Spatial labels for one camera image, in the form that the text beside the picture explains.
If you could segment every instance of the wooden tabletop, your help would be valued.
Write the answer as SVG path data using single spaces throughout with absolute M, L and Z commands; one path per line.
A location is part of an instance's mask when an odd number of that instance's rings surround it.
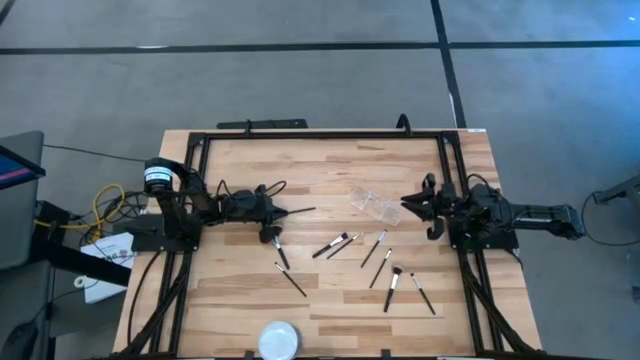
M 167 131 L 160 156 L 184 161 L 188 135 L 186 130 Z M 479 173 L 498 187 L 487 134 L 461 130 L 460 140 L 467 172 Z M 448 154 L 453 170 L 452 151 Z M 258 225 L 205 228 L 191 267 L 180 356 L 257 352 L 260 332 L 276 320 L 299 330 L 300 356 L 379 356 L 381 349 L 390 349 L 394 356 L 473 354 L 457 256 L 448 245 L 448 236 L 427 240 L 425 230 L 430 223 L 406 210 L 397 226 L 389 226 L 348 202 L 354 184 L 397 203 L 401 196 L 419 191 L 428 172 L 442 181 L 434 140 L 215 140 L 208 161 L 205 181 L 211 193 L 221 179 L 231 191 L 286 180 L 286 189 L 273 198 L 277 206 L 289 210 L 317 207 L 286 217 L 280 236 L 291 264 L 289 274 L 308 297 L 274 266 L 280 258 L 272 245 L 259 242 Z M 361 269 L 362 260 L 385 227 L 389 232 L 384 242 Z M 364 232 L 364 236 L 331 260 L 326 255 L 311 258 L 342 232 Z M 390 261 L 369 289 L 388 248 L 393 248 Z M 151 267 L 142 286 L 133 317 L 134 335 L 156 306 L 164 256 Z M 523 339 L 539 348 L 519 264 L 500 250 L 486 251 L 486 256 L 496 305 Z M 135 260 L 114 351 L 126 346 L 133 293 L 150 258 L 151 254 L 142 254 Z M 405 273 L 389 312 L 384 313 L 393 264 L 401 265 Z M 417 292 L 411 272 L 422 283 L 436 315 Z M 485 346 L 490 348 L 486 315 L 479 308 Z M 172 309 L 165 319 L 161 350 L 168 346 Z

